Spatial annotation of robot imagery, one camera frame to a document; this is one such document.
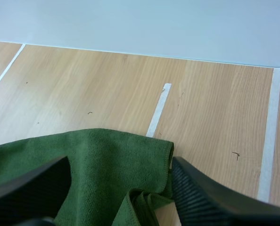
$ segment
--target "white wall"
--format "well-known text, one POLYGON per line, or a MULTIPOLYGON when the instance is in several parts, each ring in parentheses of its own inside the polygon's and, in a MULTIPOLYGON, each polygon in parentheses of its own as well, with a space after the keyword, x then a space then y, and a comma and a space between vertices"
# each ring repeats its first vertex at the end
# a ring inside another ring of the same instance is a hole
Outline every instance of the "white wall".
POLYGON ((280 67, 280 0, 0 0, 0 40, 280 67))

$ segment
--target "wooden floor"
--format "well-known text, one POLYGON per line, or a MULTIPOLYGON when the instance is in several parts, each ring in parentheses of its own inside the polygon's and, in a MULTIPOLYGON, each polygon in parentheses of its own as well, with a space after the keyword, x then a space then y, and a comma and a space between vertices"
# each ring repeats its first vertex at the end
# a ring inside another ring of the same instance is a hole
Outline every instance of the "wooden floor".
MULTIPOLYGON (((20 45, 0 43, 0 74, 20 45)), ((0 144, 85 128, 155 137, 221 184, 256 198, 272 68, 26 45, 0 81, 0 144)), ((280 206, 280 109, 271 202, 280 206)), ((180 225, 174 204, 156 211, 180 225)))

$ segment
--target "white floor marking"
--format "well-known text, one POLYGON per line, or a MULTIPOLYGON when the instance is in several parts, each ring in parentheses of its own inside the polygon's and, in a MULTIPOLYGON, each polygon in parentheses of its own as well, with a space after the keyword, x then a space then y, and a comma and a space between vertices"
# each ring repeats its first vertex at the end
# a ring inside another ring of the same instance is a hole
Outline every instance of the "white floor marking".
POLYGON ((280 68, 274 68, 269 98, 266 134, 264 138, 264 151, 261 166, 261 175, 259 177, 259 187, 257 193, 257 199, 263 202, 269 202, 270 198, 279 101, 280 68))
POLYGON ((9 70, 9 68, 11 67, 11 65, 13 64, 13 62, 16 60, 17 56, 22 52, 23 48, 25 47, 25 44, 22 44, 21 48, 18 50, 18 52, 15 54, 15 56, 13 57, 13 59, 10 61, 10 63, 8 64, 8 66, 6 67, 6 69, 3 71, 3 73, 0 75, 0 81, 2 80, 2 78, 4 77, 4 75, 7 73, 7 71, 9 70))
POLYGON ((166 99, 167 99, 167 96, 168 96, 168 93, 169 93, 169 90, 170 90, 171 86, 172 85, 170 83, 166 83, 163 87, 161 96, 159 98, 157 107, 155 109, 155 113, 153 115, 153 118, 150 121, 148 132, 146 134, 147 137, 153 137, 154 134, 155 134, 155 131, 156 131, 159 119, 161 117, 161 113, 162 113, 162 110, 164 108, 164 105, 165 105, 165 102, 166 102, 166 99))

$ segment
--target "black textured grip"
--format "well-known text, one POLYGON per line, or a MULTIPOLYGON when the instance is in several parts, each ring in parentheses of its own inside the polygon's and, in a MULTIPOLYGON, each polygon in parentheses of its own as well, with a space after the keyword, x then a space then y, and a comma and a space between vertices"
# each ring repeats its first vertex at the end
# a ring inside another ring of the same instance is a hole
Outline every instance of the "black textured grip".
POLYGON ((0 226, 55 218, 71 185, 67 157, 59 157, 0 185, 0 226))
POLYGON ((276 226, 280 207, 237 193, 173 158, 173 199, 183 226, 276 226))

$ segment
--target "green microfiber cloth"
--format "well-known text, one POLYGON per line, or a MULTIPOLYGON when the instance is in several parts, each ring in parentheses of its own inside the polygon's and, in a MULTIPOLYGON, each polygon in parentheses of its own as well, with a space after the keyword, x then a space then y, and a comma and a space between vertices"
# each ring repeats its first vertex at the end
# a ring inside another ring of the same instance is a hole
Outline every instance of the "green microfiber cloth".
POLYGON ((0 145, 0 183, 67 155, 72 185, 61 226, 158 225, 172 202, 173 143, 109 129, 84 129, 0 145))

